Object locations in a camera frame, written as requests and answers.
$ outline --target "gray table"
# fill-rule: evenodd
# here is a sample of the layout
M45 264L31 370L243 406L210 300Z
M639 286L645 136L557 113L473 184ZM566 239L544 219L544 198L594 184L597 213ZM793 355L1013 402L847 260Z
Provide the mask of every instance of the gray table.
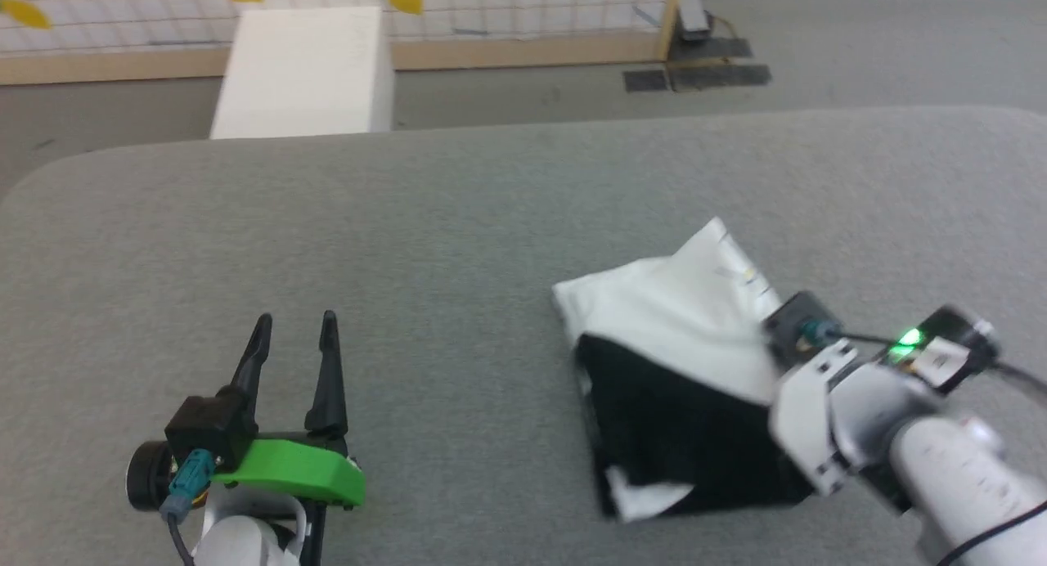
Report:
M721 216L781 294L815 289L855 331L960 300L1039 367L1045 140L1027 112L922 109L52 163L0 207L3 562L175 563L124 498L131 451L229 379L266 310L259 422L298 427L333 309L370 496L331 516L327 564L915 564L915 521L856 481L789 511L602 521L550 286L672 252ZM1019 466L1047 459L1047 415L1021 395L978 379L956 399Z

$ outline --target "cloth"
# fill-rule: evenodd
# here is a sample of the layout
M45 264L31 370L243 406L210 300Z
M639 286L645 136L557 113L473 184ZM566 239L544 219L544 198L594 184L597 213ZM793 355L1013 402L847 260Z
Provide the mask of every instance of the cloth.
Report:
M781 304L718 219L673 256L556 284L605 513L797 502L810 489L767 429Z

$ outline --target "white cloth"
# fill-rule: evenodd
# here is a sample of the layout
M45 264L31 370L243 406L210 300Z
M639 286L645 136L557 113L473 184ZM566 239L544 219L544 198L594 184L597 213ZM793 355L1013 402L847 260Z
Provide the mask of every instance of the white cloth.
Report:
M781 300L719 219L672 256L558 282L553 294L572 346L583 334L599 336L708 387L771 405L778 369L760 323ZM659 515L692 489L631 486L614 467L606 477L624 521Z

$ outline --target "black cloth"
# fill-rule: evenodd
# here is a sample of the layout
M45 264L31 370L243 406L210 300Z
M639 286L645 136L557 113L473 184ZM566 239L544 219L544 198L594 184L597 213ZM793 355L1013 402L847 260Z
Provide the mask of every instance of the black cloth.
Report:
M616 514L611 466L636 486L693 484L666 514L795 504L812 492L771 438L767 408L599 336L581 336L575 358L592 385L588 431L605 514Z

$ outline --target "white box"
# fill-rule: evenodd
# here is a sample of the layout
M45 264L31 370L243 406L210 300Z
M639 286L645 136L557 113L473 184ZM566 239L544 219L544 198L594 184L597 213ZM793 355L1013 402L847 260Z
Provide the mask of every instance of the white box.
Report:
M210 137L388 131L394 77L380 7L247 10Z

